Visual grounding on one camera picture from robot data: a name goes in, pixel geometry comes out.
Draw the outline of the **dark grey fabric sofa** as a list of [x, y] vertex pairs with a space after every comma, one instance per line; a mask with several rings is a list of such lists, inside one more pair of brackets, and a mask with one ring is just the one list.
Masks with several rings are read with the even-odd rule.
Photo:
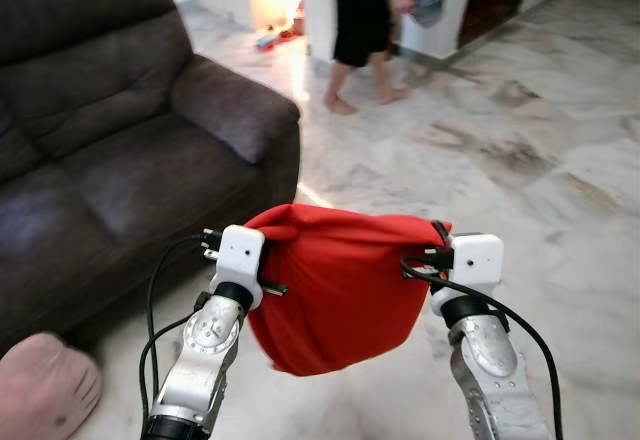
[[300, 108], [193, 51], [174, 0], [0, 0], [0, 354], [90, 340], [298, 176]]

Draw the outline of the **pink plush pillow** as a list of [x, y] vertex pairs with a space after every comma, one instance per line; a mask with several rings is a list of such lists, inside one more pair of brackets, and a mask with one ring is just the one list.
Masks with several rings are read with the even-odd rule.
[[38, 332], [0, 359], [0, 440], [68, 440], [101, 396], [90, 356]]

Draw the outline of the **person red shirt black shorts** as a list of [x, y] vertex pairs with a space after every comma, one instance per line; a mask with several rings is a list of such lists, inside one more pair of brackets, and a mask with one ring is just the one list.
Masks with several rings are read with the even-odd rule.
[[353, 115], [357, 108], [340, 97], [344, 83], [353, 71], [370, 65], [372, 84], [383, 105], [403, 100], [406, 88], [390, 79], [390, 34], [394, 15], [408, 12], [415, 0], [335, 0], [335, 41], [332, 78], [323, 102], [334, 114]]

